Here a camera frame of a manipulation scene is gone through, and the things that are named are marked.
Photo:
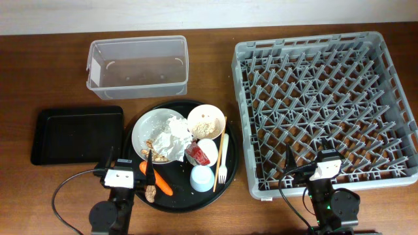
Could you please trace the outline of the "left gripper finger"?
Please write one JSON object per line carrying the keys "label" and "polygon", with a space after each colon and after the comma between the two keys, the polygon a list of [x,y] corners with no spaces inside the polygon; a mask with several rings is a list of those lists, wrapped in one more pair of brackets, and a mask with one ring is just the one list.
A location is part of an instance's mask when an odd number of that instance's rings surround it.
{"label": "left gripper finger", "polygon": [[153,158],[152,158],[152,150],[148,153],[147,163],[146,163],[146,185],[155,185],[155,172],[153,169]]}
{"label": "left gripper finger", "polygon": [[110,168],[111,162],[113,160],[113,154],[114,154],[114,147],[110,147],[110,153],[101,161],[101,165],[103,169]]}

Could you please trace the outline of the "brown ginger piece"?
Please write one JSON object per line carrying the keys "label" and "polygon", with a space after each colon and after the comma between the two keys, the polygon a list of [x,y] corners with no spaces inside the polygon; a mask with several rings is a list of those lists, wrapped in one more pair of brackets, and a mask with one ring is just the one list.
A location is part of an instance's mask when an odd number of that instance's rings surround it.
{"label": "brown ginger piece", "polygon": [[144,195],[148,202],[154,203],[155,195],[156,195],[156,187],[154,185],[147,185]]}

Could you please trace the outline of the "orange carrot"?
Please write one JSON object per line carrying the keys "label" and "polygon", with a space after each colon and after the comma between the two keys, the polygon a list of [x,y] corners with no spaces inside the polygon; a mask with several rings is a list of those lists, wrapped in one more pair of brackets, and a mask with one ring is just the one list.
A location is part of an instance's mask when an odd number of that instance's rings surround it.
{"label": "orange carrot", "polygon": [[[147,167],[147,162],[146,161],[142,161],[139,164],[140,171],[143,174],[146,173],[146,167]],[[156,170],[154,170],[154,174],[155,174],[155,184],[156,184],[156,186],[158,186],[158,188],[160,188],[160,190],[162,190],[162,192],[164,192],[166,195],[172,196],[173,195],[173,190],[171,189],[169,184],[159,175],[159,173]]]}

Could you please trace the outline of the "white cup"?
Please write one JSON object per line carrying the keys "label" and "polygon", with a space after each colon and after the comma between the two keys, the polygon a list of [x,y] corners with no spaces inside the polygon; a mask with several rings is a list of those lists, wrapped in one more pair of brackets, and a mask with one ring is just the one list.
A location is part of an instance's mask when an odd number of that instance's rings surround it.
{"label": "white cup", "polygon": [[210,163],[208,164],[209,167],[213,166],[217,163],[218,158],[218,148],[216,143],[208,138],[201,139],[197,142],[198,147],[203,151],[203,153],[207,156]]}

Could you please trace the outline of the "light blue cup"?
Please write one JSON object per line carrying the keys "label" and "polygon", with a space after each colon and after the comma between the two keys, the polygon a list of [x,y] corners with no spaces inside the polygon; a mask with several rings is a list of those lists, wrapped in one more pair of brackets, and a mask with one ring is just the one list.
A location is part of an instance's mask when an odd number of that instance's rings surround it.
{"label": "light blue cup", "polygon": [[190,184],[200,193],[209,191],[214,186],[214,173],[209,166],[197,165],[191,170]]}

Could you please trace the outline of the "white napkin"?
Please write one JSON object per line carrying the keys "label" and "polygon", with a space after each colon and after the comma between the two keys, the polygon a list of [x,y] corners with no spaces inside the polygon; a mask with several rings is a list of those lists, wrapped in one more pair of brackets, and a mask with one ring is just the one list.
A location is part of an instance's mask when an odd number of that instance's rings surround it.
{"label": "white napkin", "polygon": [[169,161],[183,162],[185,150],[192,141],[186,118],[171,116],[166,120],[164,130],[152,140],[152,146]]}

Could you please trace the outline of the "red snack wrapper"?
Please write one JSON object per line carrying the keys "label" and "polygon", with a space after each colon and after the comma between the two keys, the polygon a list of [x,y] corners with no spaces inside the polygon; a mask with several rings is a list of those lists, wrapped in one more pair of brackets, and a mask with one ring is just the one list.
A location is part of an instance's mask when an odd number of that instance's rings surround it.
{"label": "red snack wrapper", "polygon": [[206,166],[210,164],[209,158],[205,155],[203,150],[197,145],[196,142],[192,142],[185,149],[185,155],[187,160],[193,165],[202,165]]}

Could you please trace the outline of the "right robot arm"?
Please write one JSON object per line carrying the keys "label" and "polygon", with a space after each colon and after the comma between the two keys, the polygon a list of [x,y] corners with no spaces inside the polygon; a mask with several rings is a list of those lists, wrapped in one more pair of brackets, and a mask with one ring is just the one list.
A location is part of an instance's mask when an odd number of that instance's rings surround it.
{"label": "right robot arm", "polygon": [[293,177],[296,184],[306,186],[303,194],[310,197],[317,226],[311,226],[296,210],[293,212],[307,225],[308,234],[353,234],[359,224],[357,214],[360,196],[346,188],[335,189],[331,180],[341,173],[343,155],[325,140],[323,149],[310,163],[297,166],[291,146],[286,145],[282,178]]}

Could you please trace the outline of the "white plastic fork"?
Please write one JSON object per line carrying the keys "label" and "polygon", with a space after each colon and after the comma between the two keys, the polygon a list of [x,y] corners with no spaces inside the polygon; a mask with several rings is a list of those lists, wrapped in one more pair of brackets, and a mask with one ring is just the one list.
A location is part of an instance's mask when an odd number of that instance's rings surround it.
{"label": "white plastic fork", "polygon": [[226,167],[226,159],[227,159],[227,149],[229,145],[229,135],[227,133],[224,134],[223,138],[223,149],[221,153],[221,165],[219,167],[218,172],[218,183],[225,183],[227,177],[227,167]]}

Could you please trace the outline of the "grey plate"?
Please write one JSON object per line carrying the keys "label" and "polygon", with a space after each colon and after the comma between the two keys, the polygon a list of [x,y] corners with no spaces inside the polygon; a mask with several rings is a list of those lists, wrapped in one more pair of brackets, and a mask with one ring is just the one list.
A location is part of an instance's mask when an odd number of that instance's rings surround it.
{"label": "grey plate", "polygon": [[147,140],[153,140],[159,133],[165,130],[166,121],[171,118],[184,118],[179,112],[168,108],[157,108],[142,115],[135,123],[131,133],[131,143],[135,153],[142,159],[146,160],[141,151],[149,150],[146,145]]}

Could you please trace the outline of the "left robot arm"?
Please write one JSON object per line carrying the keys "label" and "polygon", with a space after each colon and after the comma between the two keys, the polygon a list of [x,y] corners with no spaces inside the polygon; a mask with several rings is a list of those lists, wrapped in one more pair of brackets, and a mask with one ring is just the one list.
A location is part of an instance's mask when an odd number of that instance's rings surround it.
{"label": "left robot arm", "polygon": [[117,159],[112,166],[113,156],[103,157],[94,168],[101,185],[110,189],[108,200],[98,202],[89,213],[92,234],[127,234],[134,197],[143,193],[148,202],[154,202],[156,176],[152,163],[152,152],[144,161],[145,173],[140,176],[140,162],[132,159]]}

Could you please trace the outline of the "wooden chopstick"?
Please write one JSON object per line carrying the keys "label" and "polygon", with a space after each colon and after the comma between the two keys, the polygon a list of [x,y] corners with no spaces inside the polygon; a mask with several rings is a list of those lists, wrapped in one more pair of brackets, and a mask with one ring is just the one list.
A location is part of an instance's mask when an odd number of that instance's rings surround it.
{"label": "wooden chopstick", "polygon": [[216,164],[216,173],[215,173],[215,182],[214,182],[214,186],[213,186],[213,192],[215,193],[216,191],[216,185],[217,185],[217,179],[218,179],[218,175],[219,175],[219,167],[220,167],[220,162],[221,162],[221,153],[222,153],[222,149],[223,149],[223,139],[224,139],[224,135],[225,135],[225,129],[227,126],[227,116],[224,117],[225,118],[225,125],[224,128],[221,132],[221,139],[220,139],[220,143],[219,143],[219,151],[218,151],[218,158],[217,158],[217,164]]}

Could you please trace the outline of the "pink bowl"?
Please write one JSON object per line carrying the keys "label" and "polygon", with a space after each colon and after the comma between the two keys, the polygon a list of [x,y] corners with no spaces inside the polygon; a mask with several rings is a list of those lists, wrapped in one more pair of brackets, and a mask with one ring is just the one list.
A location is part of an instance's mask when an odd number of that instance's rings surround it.
{"label": "pink bowl", "polygon": [[225,130],[226,120],[223,112],[211,104],[198,105],[187,117],[188,131],[197,139],[214,140]]}

